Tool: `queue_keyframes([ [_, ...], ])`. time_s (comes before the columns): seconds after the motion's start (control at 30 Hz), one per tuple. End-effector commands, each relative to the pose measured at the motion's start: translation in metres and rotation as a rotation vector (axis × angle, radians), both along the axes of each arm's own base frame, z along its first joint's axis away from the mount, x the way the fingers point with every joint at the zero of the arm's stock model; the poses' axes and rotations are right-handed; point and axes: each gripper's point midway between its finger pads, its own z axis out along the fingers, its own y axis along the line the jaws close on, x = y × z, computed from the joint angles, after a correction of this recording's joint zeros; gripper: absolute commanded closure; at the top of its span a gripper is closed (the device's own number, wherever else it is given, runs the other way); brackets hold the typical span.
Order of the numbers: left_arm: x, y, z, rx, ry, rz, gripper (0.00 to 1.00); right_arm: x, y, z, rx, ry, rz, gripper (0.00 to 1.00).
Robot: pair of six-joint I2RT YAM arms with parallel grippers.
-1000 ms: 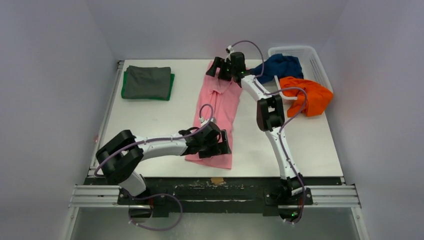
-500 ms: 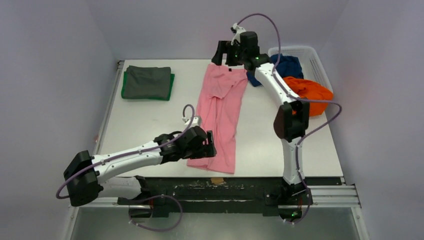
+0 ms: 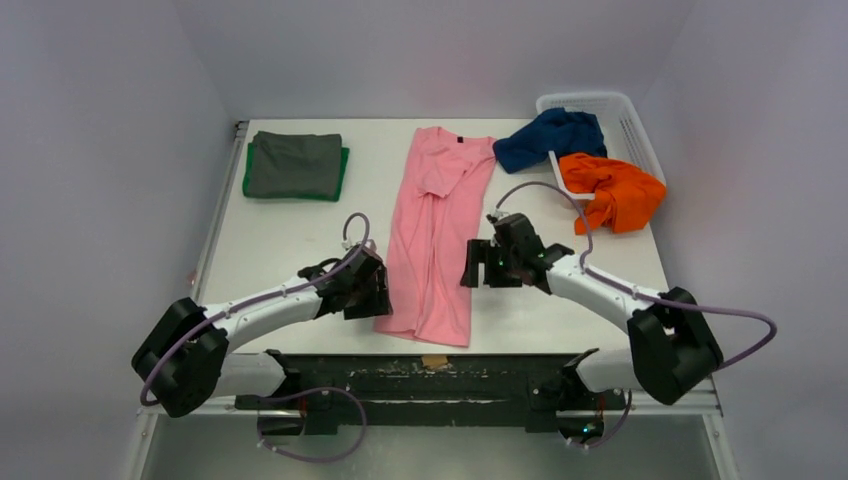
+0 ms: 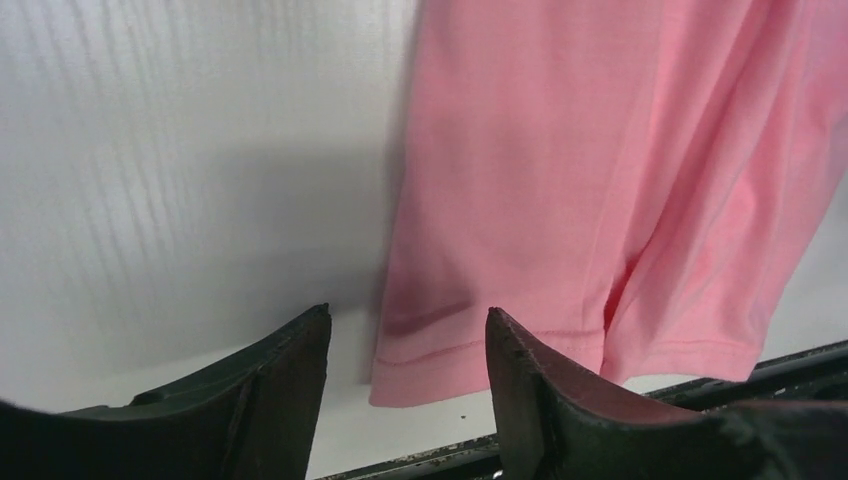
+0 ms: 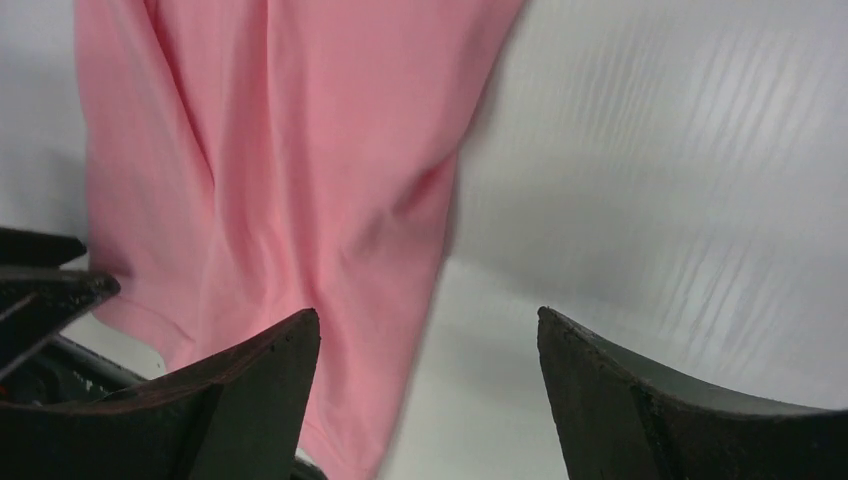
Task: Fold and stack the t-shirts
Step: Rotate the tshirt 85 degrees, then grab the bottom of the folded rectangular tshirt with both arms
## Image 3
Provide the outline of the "pink t shirt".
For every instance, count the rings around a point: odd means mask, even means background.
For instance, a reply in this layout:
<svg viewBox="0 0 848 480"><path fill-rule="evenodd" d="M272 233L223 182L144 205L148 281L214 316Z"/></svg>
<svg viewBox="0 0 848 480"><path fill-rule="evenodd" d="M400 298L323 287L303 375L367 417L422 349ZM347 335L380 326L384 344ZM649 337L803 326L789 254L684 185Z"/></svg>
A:
<svg viewBox="0 0 848 480"><path fill-rule="evenodd" d="M386 257L392 311L376 332L466 347L471 291L460 284L496 160L494 138L419 128L408 151Z"/></svg>

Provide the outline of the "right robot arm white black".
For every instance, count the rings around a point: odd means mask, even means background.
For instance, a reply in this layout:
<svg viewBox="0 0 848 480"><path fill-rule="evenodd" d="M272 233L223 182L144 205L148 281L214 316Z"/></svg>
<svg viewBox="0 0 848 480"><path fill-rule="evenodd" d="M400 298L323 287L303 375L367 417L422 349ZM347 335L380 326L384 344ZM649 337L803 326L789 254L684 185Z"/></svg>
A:
<svg viewBox="0 0 848 480"><path fill-rule="evenodd" d="M464 287L534 287L575 302L621 330L623 349L589 349L561 370L560 396L584 407L614 389L647 393L672 405L715 372L724 354L694 297L675 287L668 292L618 289L580 262L571 248L544 245L523 214L490 216L491 239L471 239L460 283Z"/></svg>

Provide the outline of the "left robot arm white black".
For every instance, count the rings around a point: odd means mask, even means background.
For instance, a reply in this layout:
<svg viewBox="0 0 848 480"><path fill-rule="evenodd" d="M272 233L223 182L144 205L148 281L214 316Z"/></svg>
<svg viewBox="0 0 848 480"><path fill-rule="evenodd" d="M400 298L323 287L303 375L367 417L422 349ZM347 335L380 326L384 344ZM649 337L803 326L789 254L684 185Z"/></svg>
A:
<svg viewBox="0 0 848 480"><path fill-rule="evenodd" d="M276 351L241 347L298 323L340 313L346 320L391 313L387 268L370 247L357 245L341 259L307 266L285 283L242 299L202 306L173 302L131 359L143 380L141 400L172 418L207 400L262 398L284 409L297 399L298 382Z"/></svg>

